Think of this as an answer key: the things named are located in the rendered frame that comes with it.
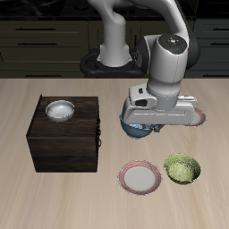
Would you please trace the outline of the dark wooden cabinet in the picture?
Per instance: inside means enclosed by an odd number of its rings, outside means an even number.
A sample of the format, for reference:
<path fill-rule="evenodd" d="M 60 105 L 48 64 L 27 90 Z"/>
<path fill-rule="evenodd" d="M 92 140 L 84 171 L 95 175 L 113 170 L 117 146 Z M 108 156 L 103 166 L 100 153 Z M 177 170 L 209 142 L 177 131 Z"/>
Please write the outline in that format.
<path fill-rule="evenodd" d="M 48 119 L 46 107 L 56 97 L 38 100 L 26 138 L 38 173 L 95 173 L 101 146 L 97 97 L 67 97 L 75 106 L 73 117 L 63 123 Z"/>

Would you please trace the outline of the green bowl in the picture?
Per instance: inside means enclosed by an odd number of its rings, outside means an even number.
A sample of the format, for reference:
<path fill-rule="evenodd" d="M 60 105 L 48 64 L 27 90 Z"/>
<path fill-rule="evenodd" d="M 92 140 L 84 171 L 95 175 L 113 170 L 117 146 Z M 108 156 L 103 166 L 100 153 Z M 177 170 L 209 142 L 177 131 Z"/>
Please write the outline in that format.
<path fill-rule="evenodd" d="M 168 177 L 181 185 L 186 185 L 197 180 L 201 174 L 199 162 L 185 154 L 173 154 L 164 162 L 164 169 Z"/>

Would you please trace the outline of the white bowl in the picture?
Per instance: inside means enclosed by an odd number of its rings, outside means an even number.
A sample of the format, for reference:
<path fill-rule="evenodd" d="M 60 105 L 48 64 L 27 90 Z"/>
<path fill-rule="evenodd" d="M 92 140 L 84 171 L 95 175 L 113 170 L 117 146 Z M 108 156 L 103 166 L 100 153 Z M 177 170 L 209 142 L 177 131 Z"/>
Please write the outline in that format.
<path fill-rule="evenodd" d="M 66 100 L 56 100 L 46 107 L 47 117 L 56 123 L 63 123 L 70 120 L 74 115 L 73 103 Z"/>

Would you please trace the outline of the red rimmed white plate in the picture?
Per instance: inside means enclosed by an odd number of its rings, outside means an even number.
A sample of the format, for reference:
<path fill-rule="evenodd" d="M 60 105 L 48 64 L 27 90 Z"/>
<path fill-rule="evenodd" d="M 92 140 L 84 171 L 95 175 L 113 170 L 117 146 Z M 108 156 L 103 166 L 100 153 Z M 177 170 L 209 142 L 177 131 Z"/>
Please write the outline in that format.
<path fill-rule="evenodd" d="M 186 127 L 201 126 L 206 121 L 206 119 L 207 117 L 205 113 L 199 108 L 195 107 L 192 122 L 190 124 L 186 124 Z"/>
<path fill-rule="evenodd" d="M 142 160 L 125 164 L 119 170 L 117 178 L 121 187 L 133 195 L 149 195 L 156 191 L 162 182 L 159 169 Z"/>

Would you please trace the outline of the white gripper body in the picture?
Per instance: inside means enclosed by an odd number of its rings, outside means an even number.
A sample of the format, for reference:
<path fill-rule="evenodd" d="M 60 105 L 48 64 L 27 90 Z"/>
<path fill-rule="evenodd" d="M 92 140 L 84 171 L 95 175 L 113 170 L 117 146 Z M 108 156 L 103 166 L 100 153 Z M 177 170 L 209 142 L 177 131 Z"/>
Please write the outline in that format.
<path fill-rule="evenodd" d="M 176 106 L 168 111 L 155 111 L 149 107 L 133 106 L 129 98 L 123 104 L 122 119 L 131 124 L 188 125 L 192 123 L 198 100 L 192 96 L 179 96 Z"/>

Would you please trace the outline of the blue bowl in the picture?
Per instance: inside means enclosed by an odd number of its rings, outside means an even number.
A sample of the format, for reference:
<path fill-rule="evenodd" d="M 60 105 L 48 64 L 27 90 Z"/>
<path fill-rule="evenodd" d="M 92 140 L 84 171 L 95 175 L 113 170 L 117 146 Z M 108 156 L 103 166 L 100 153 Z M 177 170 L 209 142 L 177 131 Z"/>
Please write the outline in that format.
<path fill-rule="evenodd" d="M 151 132 L 154 131 L 154 129 L 157 127 L 156 124 L 146 124 L 147 129 L 143 130 L 142 129 L 142 124 L 132 124 L 132 123 L 126 123 L 123 120 L 123 114 L 119 114 L 121 126 L 125 133 L 134 139 L 141 139 L 143 137 L 148 136 Z"/>

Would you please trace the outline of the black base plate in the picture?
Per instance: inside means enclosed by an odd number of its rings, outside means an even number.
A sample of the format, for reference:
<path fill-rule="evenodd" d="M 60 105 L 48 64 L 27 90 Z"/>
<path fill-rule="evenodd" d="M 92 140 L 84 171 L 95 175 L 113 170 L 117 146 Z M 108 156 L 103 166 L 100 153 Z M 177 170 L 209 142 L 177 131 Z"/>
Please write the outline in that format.
<path fill-rule="evenodd" d="M 98 48 L 90 49 L 89 53 L 81 59 L 80 68 L 89 79 L 140 79 L 144 77 L 143 71 L 134 62 L 134 49 L 130 49 L 132 60 L 121 67 L 109 67 L 100 63 L 97 58 L 100 54 Z"/>

